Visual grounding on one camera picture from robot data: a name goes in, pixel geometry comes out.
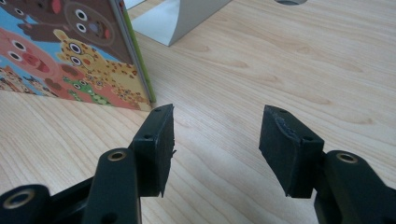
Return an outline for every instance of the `table surface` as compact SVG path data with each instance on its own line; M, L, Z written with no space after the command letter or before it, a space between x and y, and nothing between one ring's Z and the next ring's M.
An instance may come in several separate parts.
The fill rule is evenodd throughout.
M395 9L391 0L234 0L170 48L137 34L154 106L175 106L177 150L164 197L142 199L143 223L318 223L313 199L285 197L258 149L265 105L396 188ZM0 101L1 192L77 184L148 115L8 91Z

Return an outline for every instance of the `colorful book cover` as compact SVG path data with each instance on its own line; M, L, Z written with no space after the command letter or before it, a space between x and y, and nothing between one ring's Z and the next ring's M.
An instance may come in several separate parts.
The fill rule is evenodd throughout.
M0 0L0 90L149 111L121 0Z

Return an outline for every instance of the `white stand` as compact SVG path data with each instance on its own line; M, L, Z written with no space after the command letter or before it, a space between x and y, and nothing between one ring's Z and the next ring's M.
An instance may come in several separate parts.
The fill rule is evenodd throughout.
M165 0L133 20L134 30L171 46L231 0Z

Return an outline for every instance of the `cartoon character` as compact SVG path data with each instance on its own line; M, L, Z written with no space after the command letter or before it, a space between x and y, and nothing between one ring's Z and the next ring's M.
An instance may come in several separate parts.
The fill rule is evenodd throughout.
M47 52L37 47L28 39L1 27L0 55L38 81L43 81L48 89L60 98L76 100L76 96L69 92L74 87L70 83L64 82L64 77L68 77L70 80L83 80L86 78L85 74L75 66L55 62ZM111 87L104 86L101 90L96 90L95 92L107 98L114 106L145 109L145 107L141 108L122 101L111 90ZM78 93L78 98L83 102L94 103L89 94L81 91Z
M7 65L4 68L0 67L0 76L3 77L3 79L6 81L8 86L13 91L24 92L24 93L34 93L32 90L30 90L28 87L26 87L23 84L22 78L20 76L18 76L18 74L16 74L10 66Z
M9 84L6 82L6 79L3 78L3 77L0 77L0 90L2 90L2 91L14 91L9 86Z
M31 76L43 80L52 92L64 99L74 98L62 86L62 77L84 77L73 66L55 62L47 52L34 43L1 27L0 55Z
M9 0L0 0L0 7L2 7L3 10L5 12L7 12L8 14L10 14L11 16L27 23L27 21L26 21L27 14L24 13L24 11L21 8L17 8L15 6L13 6L12 5L13 2L17 2L17 1L10 2Z
M123 62L131 61L119 23L108 3L96 0L32 0L15 1L13 5L26 10L38 22L19 24L34 41L59 42L52 31L60 29L70 38L94 45Z
M110 86L123 101L132 105L136 102L142 106L149 105L133 65L107 60L96 49L69 38L62 30L54 30L54 33L62 41L62 52L57 53L57 57L65 63L73 64L86 74L84 81L98 90Z
M26 81L28 81L37 91L41 92L44 96L58 97L54 92L50 91L47 87L45 87L38 79L30 76L24 77Z
M97 93L95 93L91 87L90 84L88 84L86 81L84 80L70 80L68 77L64 77L64 81L72 84L73 87L78 90L78 91L82 91L84 93L87 93L91 96L91 99L94 103L97 103L99 105L111 105L111 103L107 100L106 97L101 96Z
M83 102L82 99L79 98L79 96L77 95L77 93L75 91L67 90L67 92L69 92L70 95L72 95L75 98L76 101Z
M0 6L11 16L23 20L30 16L36 22L63 24L64 0L0 0Z

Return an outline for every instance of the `cartoon eye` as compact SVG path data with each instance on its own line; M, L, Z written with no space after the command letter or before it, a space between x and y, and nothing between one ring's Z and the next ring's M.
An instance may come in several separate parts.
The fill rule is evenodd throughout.
M87 33L87 28L83 24L77 23L76 26L82 33Z
M26 47L23 44L21 44L20 42L18 42L16 40L12 40L11 42L15 48L20 49L21 51L26 51Z
M76 58L74 56L70 57L71 61L73 64L80 66L81 65L81 61L79 60L79 58Z
M83 10L77 9L77 10L75 11L75 13L76 13L76 16L77 16L80 20L82 20L82 21L87 21L87 20L88 20L87 14L85 14L85 12L84 12Z
M8 52L8 55L9 55L11 58L17 60L18 62L21 62L21 61L22 61L22 57L21 57L20 55L18 55L17 53L15 53L15 52L9 51L9 52Z
M14 8L15 12L18 13L20 16L23 16L24 13L22 10L20 10L19 8Z
M77 44L69 44L69 47L71 50L73 50L73 52L75 52L76 54L80 54L81 53L81 48L77 45Z

